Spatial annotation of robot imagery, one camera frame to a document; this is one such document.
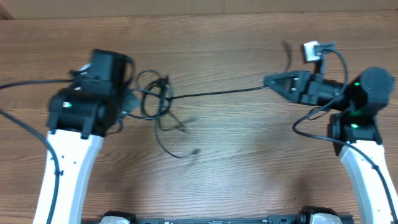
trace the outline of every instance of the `wooden table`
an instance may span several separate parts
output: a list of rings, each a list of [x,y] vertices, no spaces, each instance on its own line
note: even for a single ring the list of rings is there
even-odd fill
[[[309,40],[336,41],[351,79],[371,66],[398,76],[397,11],[322,12],[0,21],[0,83],[68,78],[99,48],[130,55],[139,70],[170,75],[176,95],[249,88],[283,71],[282,41],[292,46],[292,70],[312,70],[299,51]],[[326,77],[343,79],[335,56],[328,56]],[[63,86],[7,89],[0,107],[45,134],[47,102]],[[263,217],[317,205],[359,221],[351,182],[332,144],[292,132],[292,123],[310,109],[270,89],[176,100],[173,112],[181,119],[199,117],[190,134],[161,134],[174,153],[201,149],[181,160],[159,148],[152,121],[126,118],[124,131],[106,139],[95,162],[83,217],[108,210],[141,218]],[[395,90],[379,127],[396,185],[397,112]],[[301,128],[326,134],[327,123],[325,116]],[[0,223],[32,223],[45,148],[7,119],[0,124]]]

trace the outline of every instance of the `cable connector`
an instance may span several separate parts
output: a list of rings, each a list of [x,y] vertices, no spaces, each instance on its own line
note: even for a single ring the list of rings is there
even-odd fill
[[[163,86],[166,86],[166,85],[168,85],[168,84],[170,84],[170,82],[169,82],[169,76],[166,76],[166,77],[164,77],[164,78],[160,78],[160,79],[158,80],[158,82],[157,82],[157,86],[158,86],[158,87],[163,87]]]
[[[305,52],[305,61],[308,62],[318,62],[322,59],[322,54],[330,53],[328,49],[334,49],[335,43],[329,42],[325,44],[319,44],[318,41],[314,40],[303,45]]]
[[[58,176],[63,175],[63,170],[62,170],[62,171],[58,171],[58,172],[55,171],[55,172],[54,172],[54,175],[58,175]]]

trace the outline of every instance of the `green led light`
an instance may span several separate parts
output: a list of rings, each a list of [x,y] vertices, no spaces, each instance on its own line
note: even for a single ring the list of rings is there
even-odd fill
[[[63,107],[66,107],[66,108],[71,108],[71,107],[72,107],[72,104],[69,103],[69,102],[63,102],[62,106],[63,106]]]
[[[350,115],[350,116],[359,116],[359,115],[361,115],[361,114],[362,114],[362,111],[361,111],[361,110],[357,110],[357,111],[351,112],[349,115]]]

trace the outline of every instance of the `black cable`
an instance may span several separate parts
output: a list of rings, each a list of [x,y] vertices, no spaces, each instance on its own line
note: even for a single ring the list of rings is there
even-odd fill
[[[14,82],[14,83],[9,83],[0,86],[0,90],[3,90],[5,88],[13,87],[13,86],[21,86],[21,85],[36,85],[36,84],[46,84],[46,83],[68,83],[72,82],[73,80],[30,80],[30,81],[22,81],[22,82]],[[23,121],[11,116],[10,114],[6,113],[0,108],[0,114],[11,120],[12,122],[16,123],[26,131],[30,132],[33,134],[37,139],[39,139],[50,151],[51,156],[53,157],[54,161],[54,166],[55,166],[55,184],[54,184],[54,191],[53,191],[53,196],[52,196],[52,201],[51,201],[51,206],[50,206],[50,211],[49,211],[49,216],[47,218],[47,224],[51,224],[52,217],[54,215],[54,210],[55,210],[55,205],[57,203],[57,196],[58,196],[58,188],[60,184],[60,166],[58,163],[58,157],[54,151],[54,148],[51,146],[51,144],[44,138],[43,135],[41,135],[36,129],[32,128],[28,124],[24,123]]]
[[[55,165],[55,184],[54,184],[54,192],[53,192],[53,195],[52,195],[52,201],[51,201],[51,207],[50,207],[50,211],[49,211],[49,216],[47,218],[47,224],[51,224],[52,217],[53,217],[54,210],[55,210],[55,204],[57,202],[58,188],[59,188],[59,184],[60,184],[60,166],[59,166],[58,157],[57,157],[57,155],[56,155],[56,153],[54,151],[54,148],[44,138],[43,135],[41,135],[37,130],[35,130],[34,128],[32,128],[31,126],[26,124],[25,122],[23,122],[23,121],[15,118],[15,117],[9,115],[8,113],[4,112],[2,109],[0,109],[0,114],[5,116],[6,118],[11,120],[12,122],[18,124],[20,127],[22,127],[26,131],[28,131],[31,134],[33,134],[35,137],[37,137],[37,139],[39,139],[45,145],[45,147],[47,147],[47,149],[51,153],[51,156],[53,157],[53,161],[54,161],[54,165]]]
[[[117,131],[114,131],[114,132],[111,132],[111,133],[108,133],[108,134],[106,134],[105,136],[109,136],[109,135],[111,135],[111,134],[117,134],[117,133],[120,133],[120,132],[123,131],[123,120],[122,120],[122,119],[119,119],[118,121],[116,121],[116,123],[119,124],[118,130],[117,130]]]
[[[149,84],[147,84],[145,88],[141,88],[139,80],[146,73],[151,73],[151,74],[155,75],[157,77],[157,79],[150,82]],[[244,92],[244,91],[261,90],[261,89],[267,87],[266,85],[263,85],[260,87],[245,88],[245,89],[240,89],[240,90],[227,90],[227,91],[216,91],[216,92],[209,92],[209,93],[197,93],[197,94],[189,94],[189,95],[182,95],[182,96],[174,96],[174,89],[173,89],[171,83],[169,82],[169,78],[163,77],[156,70],[143,70],[140,73],[138,73],[138,75],[135,79],[135,85],[136,85],[136,87],[133,88],[131,91],[138,91],[138,92],[142,93],[141,106],[140,106],[141,115],[139,116],[139,115],[134,115],[134,114],[128,114],[128,116],[130,116],[132,118],[137,118],[137,119],[155,120],[156,141],[159,143],[159,146],[167,154],[170,154],[172,157],[177,158],[177,159],[186,158],[188,156],[198,154],[199,149],[193,150],[190,154],[185,155],[185,156],[176,156],[176,155],[172,154],[163,145],[162,141],[160,140],[159,130],[171,131],[171,130],[177,129],[177,130],[180,130],[180,131],[186,133],[187,127],[185,126],[185,124],[193,121],[193,119],[189,119],[188,121],[180,121],[177,118],[177,116],[175,116],[170,111],[173,100],[187,98],[187,97],[195,97],[195,96],[219,95],[219,94],[226,94],[226,93],[239,93],[239,92]],[[153,90],[155,90],[155,89],[158,89],[159,93],[154,93]],[[146,110],[146,100],[147,100],[148,96],[154,96],[159,99],[159,105],[157,107],[157,112],[152,115],[149,114]],[[171,128],[163,128],[161,118],[163,118],[166,115],[170,115],[172,117],[172,119],[177,124],[175,126],[172,126]]]
[[[20,85],[35,85],[35,84],[48,84],[48,83],[68,83],[72,82],[73,79],[71,80],[29,80],[29,81],[21,81],[21,82],[14,82],[14,83],[8,83],[5,85],[0,86],[0,90],[13,87],[13,86],[20,86]]]
[[[346,61],[344,59],[344,56],[336,49],[333,48],[327,48],[325,49],[326,51],[330,51],[335,53],[338,58],[340,59],[341,64],[343,65],[343,69],[344,69],[344,74],[345,74],[345,80],[344,80],[344,84],[341,88],[341,90],[338,92],[338,94],[332,99],[330,100],[327,104],[325,104],[324,106],[318,108],[317,110],[314,110],[312,112],[310,112],[309,114],[305,115],[304,117],[298,119],[292,126],[293,131],[295,131],[297,134],[308,137],[308,138],[314,138],[314,139],[319,139],[319,140],[324,140],[324,141],[331,141],[331,142],[335,142],[338,144],[341,144],[343,146],[347,146],[352,148],[354,151],[356,151],[357,153],[359,153],[361,156],[363,156],[371,165],[372,168],[377,172],[378,176],[380,177],[380,180],[382,182],[382,185],[384,187],[384,191],[386,192],[386,197],[388,200],[388,204],[390,206],[391,209],[391,215],[394,219],[394,223],[397,224],[398,223],[398,218],[397,218],[397,214],[396,214],[396,210],[394,208],[394,203],[392,202],[392,197],[391,197],[391,193],[389,191],[386,179],[384,178],[382,172],[380,171],[380,168],[378,165],[376,165],[371,158],[369,158],[365,153],[363,153],[361,150],[359,150],[357,147],[353,146],[352,144],[349,144],[347,142],[343,142],[337,139],[333,139],[333,138],[329,138],[326,136],[320,136],[320,135],[316,135],[316,134],[309,134],[309,133],[305,133],[302,131],[297,130],[297,125],[299,125],[302,121],[309,119],[309,117],[319,113],[322,110],[326,110],[330,107],[330,105],[332,105],[336,100],[339,100],[339,98],[343,95],[344,91],[347,88],[348,85],[348,68],[347,68],[347,64]]]
[[[170,156],[172,156],[174,158],[177,158],[177,159],[183,159],[183,158],[186,158],[188,156],[195,155],[195,154],[199,153],[200,150],[199,149],[195,149],[191,153],[189,153],[189,154],[187,154],[185,156],[176,156],[176,155],[172,154],[169,150],[166,149],[166,147],[163,145],[162,141],[160,140],[160,136],[159,136],[159,121],[160,121],[159,119],[155,120],[155,138],[156,138],[157,143],[160,145],[160,147],[166,153],[168,153]]]
[[[241,93],[244,91],[261,90],[266,87],[267,87],[267,85],[262,85],[259,87],[246,88],[246,89],[240,89],[240,90],[227,90],[227,91],[216,91],[216,92],[209,92],[209,93],[188,94],[188,95],[182,95],[182,96],[175,96],[172,99],[176,100],[176,99],[181,99],[181,98],[186,98],[186,97],[195,97],[195,96],[219,95],[219,94],[226,94],[226,93]]]
[[[315,110],[317,110],[317,109],[319,109],[319,108],[320,108],[320,106],[314,107],[314,108],[312,108],[312,109],[310,110],[310,112],[308,112],[308,113],[312,113],[313,111],[315,111]],[[316,119],[321,118],[321,117],[323,117],[324,115],[326,115],[326,114],[328,114],[328,113],[329,113],[329,110],[325,111],[323,114],[321,114],[321,115],[319,115],[319,116],[316,116],[316,117],[314,117],[314,118],[308,118],[308,120],[309,120],[309,121],[315,121]]]

